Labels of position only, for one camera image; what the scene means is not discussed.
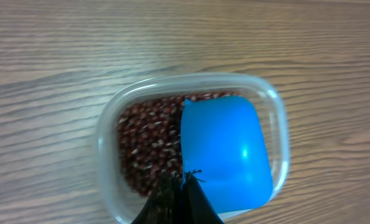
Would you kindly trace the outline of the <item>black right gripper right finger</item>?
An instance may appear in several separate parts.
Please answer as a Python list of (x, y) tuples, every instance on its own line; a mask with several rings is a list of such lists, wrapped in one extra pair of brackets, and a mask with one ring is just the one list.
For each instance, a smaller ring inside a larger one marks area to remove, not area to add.
[(195, 174), (201, 170), (185, 173), (182, 185), (182, 221), (185, 224), (223, 224), (222, 219), (214, 211), (199, 184)]

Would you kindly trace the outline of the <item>clear plastic container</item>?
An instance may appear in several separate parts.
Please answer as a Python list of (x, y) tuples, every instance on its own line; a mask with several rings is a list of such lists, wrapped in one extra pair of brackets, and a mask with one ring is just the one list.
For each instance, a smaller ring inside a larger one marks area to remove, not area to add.
[(258, 115), (273, 180), (271, 198), (282, 190), (290, 172), (290, 141), (284, 102), (263, 78), (242, 73), (190, 73), (150, 78), (119, 90), (104, 107), (95, 131), (99, 185), (109, 212), (118, 223), (131, 223), (146, 203), (133, 192), (121, 173), (116, 120), (138, 102), (173, 95), (236, 91), (245, 96)]

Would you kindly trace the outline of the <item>blue plastic measuring scoop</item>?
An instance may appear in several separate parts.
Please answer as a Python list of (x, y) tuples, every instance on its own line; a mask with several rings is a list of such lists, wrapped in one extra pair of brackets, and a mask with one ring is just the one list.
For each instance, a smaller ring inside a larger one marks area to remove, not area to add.
[(241, 96), (185, 100), (180, 123), (183, 170), (199, 170), (216, 213), (249, 210), (270, 200), (273, 180), (259, 118)]

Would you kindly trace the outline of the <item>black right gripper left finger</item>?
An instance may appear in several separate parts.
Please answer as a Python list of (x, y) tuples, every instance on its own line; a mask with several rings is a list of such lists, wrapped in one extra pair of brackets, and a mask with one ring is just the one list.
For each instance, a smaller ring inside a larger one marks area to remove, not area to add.
[(177, 174), (164, 173), (132, 224), (180, 223), (181, 182)]

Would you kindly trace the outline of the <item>red adzuki beans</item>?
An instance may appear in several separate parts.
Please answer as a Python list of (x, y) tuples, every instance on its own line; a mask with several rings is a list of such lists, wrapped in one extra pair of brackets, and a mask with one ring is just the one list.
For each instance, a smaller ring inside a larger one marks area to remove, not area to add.
[(164, 173), (182, 176), (180, 125), (185, 101), (239, 96), (236, 91), (172, 95), (134, 103), (116, 123), (121, 172), (130, 189), (151, 194)]

